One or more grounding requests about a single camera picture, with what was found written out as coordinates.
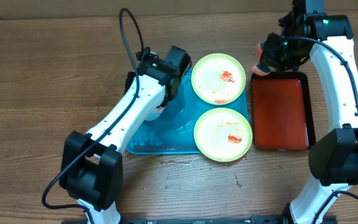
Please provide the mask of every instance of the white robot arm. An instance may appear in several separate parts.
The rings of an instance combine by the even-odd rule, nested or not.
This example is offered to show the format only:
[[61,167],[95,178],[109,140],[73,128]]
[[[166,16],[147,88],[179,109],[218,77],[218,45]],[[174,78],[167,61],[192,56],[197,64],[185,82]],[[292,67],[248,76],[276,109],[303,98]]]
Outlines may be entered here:
[[[124,153],[129,140],[143,121],[145,119],[155,119],[159,115],[161,110],[158,110],[157,107],[161,105],[165,97],[165,86],[160,85],[158,80],[148,75],[142,75],[139,77],[139,82],[138,99],[135,100],[135,103],[120,122],[110,131],[111,134],[100,141],[100,144],[106,147],[112,144],[115,145],[117,147],[116,151],[121,154]],[[87,134],[92,134],[92,140],[96,140],[102,135],[104,130],[117,119],[133,98],[136,88],[136,82],[132,82],[131,87],[114,109],[87,132]],[[121,221],[121,216],[117,211],[115,202],[109,208],[100,211],[95,210],[92,204],[86,200],[77,199],[77,202],[89,208],[95,224],[118,224]]]
[[[345,36],[328,37],[323,41],[334,50],[339,52],[345,60],[349,62],[354,80],[356,81],[358,91],[358,72],[354,60],[353,40],[347,39]],[[325,47],[314,44],[310,59],[315,65],[318,75],[323,86],[324,97],[328,109],[329,131],[336,128],[342,128],[344,124],[350,124],[353,128],[358,128],[358,117],[356,103],[354,101],[351,83],[346,69],[337,57],[335,57]],[[330,186],[322,186],[320,181],[312,175],[301,191],[301,194],[292,201],[290,211],[294,223],[310,224],[315,214],[329,198],[333,191],[348,190],[349,184],[331,184]],[[323,216],[335,202],[337,197],[333,197],[330,203],[324,208],[319,215],[316,223],[323,221]]]

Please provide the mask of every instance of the plate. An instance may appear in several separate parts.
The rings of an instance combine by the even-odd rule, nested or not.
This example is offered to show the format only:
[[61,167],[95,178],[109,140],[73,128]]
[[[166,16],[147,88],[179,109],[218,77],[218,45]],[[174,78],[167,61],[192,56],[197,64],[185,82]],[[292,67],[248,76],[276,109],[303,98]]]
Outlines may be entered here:
[[241,95],[246,86],[246,73],[234,57],[210,54],[194,66],[191,85],[205,102],[225,105]]
[[252,130],[243,115],[228,108],[215,108],[197,120],[194,139],[208,158],[230,162],[241,158],[250,148]]

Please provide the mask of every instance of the black base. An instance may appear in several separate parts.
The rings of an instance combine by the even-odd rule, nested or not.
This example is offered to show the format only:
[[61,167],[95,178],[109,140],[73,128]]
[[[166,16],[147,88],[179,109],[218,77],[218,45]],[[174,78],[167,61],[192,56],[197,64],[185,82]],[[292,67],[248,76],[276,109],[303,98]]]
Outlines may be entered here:
[[[147,220],[145,218],[133,218],[122,220],[120,224],[148,224],[150,222],[153,224],[291,224],[285,216],[281,215],[253,215],[250,218],[191,218],[173,220]],[[86,224],[86,220],[77,222],[62,222],[62,224]],[[338,224],[338,222],[336,220],[336,216],[331,216],[324,217],[322,224]]]

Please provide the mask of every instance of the wooden table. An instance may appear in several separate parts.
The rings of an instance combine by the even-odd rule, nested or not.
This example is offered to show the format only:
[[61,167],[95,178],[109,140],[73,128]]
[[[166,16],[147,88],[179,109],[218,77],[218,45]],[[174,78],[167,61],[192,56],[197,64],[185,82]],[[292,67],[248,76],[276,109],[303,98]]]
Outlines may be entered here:
[[[358,11],[329,13],[349,16],[358,66]],[[145,45],[160,55],[174,44],[186,49],[194,62],[215,52],[238,59],[246,70],[249,97],[250,67],[257,61],[255,45],[270,32],[279,32],[277,19],[285,14],[137,20]],[[131,49],[139,50],[130,20],[125,26]],[[44,208],[41,194],[60,170],[65,138],[73,130],[84,133],[114,107],[130,70],[116,18],[0,21],[0,223],[60,223],[83,217],[79,209]],[[328,129],[322,88],[311,62],[301,71],[309,78],[320,139]],[[125,154],[124,189],[117,207],[126,218],[279,214],[309,178],[307,158],[307,152],[258,151],[254,146],[243,159],[228,164],[202,155]],[[358,195],[358,186],[351,192]],[[73,203],[58,185],[48,201]],[[358,202],[342,196],[328,214],[337,215],[340,223],[358,223]]]

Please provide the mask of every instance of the black cable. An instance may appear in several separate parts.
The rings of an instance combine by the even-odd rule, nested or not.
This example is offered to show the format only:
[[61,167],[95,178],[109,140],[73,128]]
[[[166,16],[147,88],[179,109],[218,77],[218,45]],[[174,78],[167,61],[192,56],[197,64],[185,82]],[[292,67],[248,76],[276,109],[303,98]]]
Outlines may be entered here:
[[299,65],[297,65],[297,66],[295,66],[295,67],[293,67],[293,68],[289,68],[289,69],[287,69],[287,70],[284,70],[283,72],[286,72],[286,71],[289,71],[289,70],[295,70],[295,69],[299,68],[300,66],[304,65],[309,59],[310,59],[310,57],[307,56],[306,58],[304,58],[304,59],[300,62]]
[[[341,61],[341,65],[345,66],[347,74],[349,75],[349,79],[351,81],[351,85],[352,85],[352,89],[353,89],[354,101],[356,103],[357,115],[358,115],[358,93],[357,93],[357,88],[356,88],[356,82],[354,81],[353,73],[352,73],[351,68],[349,67],[348,62],[336,50],[334,50],[332,47],[330,47],[329,45],[327,45],[321,41],[314,40],[312,38],[307,38],[307,37],[284,37],[283,40],[306,40],[306,41],[314,42],[315,44],[322,45],[323,47],[327,48],[331,53],[333,53],[339,59],[339,61]],[[281,47],[284,44],[285,44],[285,41],[282,42],[279,45],[279,47]]]
[[319,218],[321,212],[323,212],[323,210],[327,207],[327,205],[328,205],[329,202],[333,199],[334,196],[336,196],[335,192],[333,192],[333,193],[327,198],[327,200],[323,203],[323,205],[319,208],[319,210],[317,211],[317,213],[314,215],[313,221],[311,222],[312,224],[316,224],[317,219]]
[[283,29],[281,30],[280,37],[284,37],[284,32],[286,28],[287,28],[287,23],[284,23]]
[[323,210],[327,207],[328,203],[334,198],[334,197],[338,197],[338,194],[344,194],[347,196],[350,196],[356,200],[358,200],[358,196],[355,194],[352,194],[350,192],[346,192],[344,190],[336,190],[333,191],[332,194],[327,198],[327,200],[324,202],[324,204],[320,207],[320,209],[317,211],[317,213],[315,214],[313,221],[311,222],[312,224],[316,224],[317,219],[319,218],[321,212],[323,212]]
[[344,194],[344,195],[350,196],[350,197],[352,197],[352,198],[358,200],[358,196],[355,195],[355,194],[352,194],[352,193],[350,193],[350,192],[346,192],[346,191],[343,191],[343,190],[336,190],[334,193],[335,193],[335,194]]
[[190,60],[190,66],[187,68],[185,74],[191,69],[191,66],[193,66],[193,62]]
[[134,24],[136,26],[136,29],[137,29],[137,32],[139,34],[139,38],[140,38],[140,44],[142,46],[142,52],[143,52],[143,49],[144,49],[144,46],[143,46],[143,39],[142,39],[142,35],[140,34],[140,30],[139,30],[139,27],[136,23],[136,20],[134,18],[134,16],[132,15],[132,13],[126,9],[126,8],[123,8],[120,10],[120,13],[119,13],[119,27],[120,27],[120,30],[121,30],[121,36],[122,36],[122,40],[124,41],[124,45],[125,45],[125,48],[128,52],[128,55],[129,55],[129,59],[131,60],[131,63],[132,63],[132,66],[134,67],[134,71],[135,71],[135,74],[136,74],[136,91],[135,91],[135,94],[134,94],[134,97],[132,98],[131,102],[129,102],[128,106],[124,109],[124,111],[118,116],[118,118],[104,131],[104,133],[102,133],[102,135],[100,135],[100,137],[97,138],[97,140],[95,140],[90,146],[88,146],[81,154],[79,154],[75,159],[73,159],[62,171],[60,171],[60,173],[48,184],[48,186],[45,188],[43,194],[42,194],[42,205],[44,205],[46,208],[49,208],[49,209],[61,209],[61,208],[82,208],[88,215],[88,218],[89,218],[89,221],[91,222],[91,224],[94,224],[94,221],[93,221],[93,218],[92,218],[92,215],[90,213],[90,210],[84,206],[84,205],[79,205],[79,204],[71,204],[71,205],[50,205],[47,203],[46,201],[46,198],[47,198],[47,195],[50,191],[50,189],[53,187],[53,185],[56,184],[56,182],[65,174],[67,173],[67,171],[74,165],[76,164],[81,158],[83,158],[88,152],[90,152],[90,150],[92,150],[92,148],[95,147],[95,145],[97,145],[97,143],[99,143],[104,137],[106,137],[106,135],[108,135],[108,133],[113,129],[113,127],[115,127],[115,125],[125,116],[125,114],[129,111],[129,109],[131,108],[131,106],[134,104],[136,98],[137,98],[137,95],[139,94],[139,86],[140,86],[140,82],[139,82],[139,74],[137,73],[137,68],[136,68],[136,64],[135,64],[135,60],[131,54],[131,50],[129,49],[129,46],[128,46],[128,41],[126,39],[126,36],[125,36],[125,32],[124,32],[124,28],[122,26],[122,14],[123,12],[126,11],[129,16],[131,17],[131,19],[134,21]]

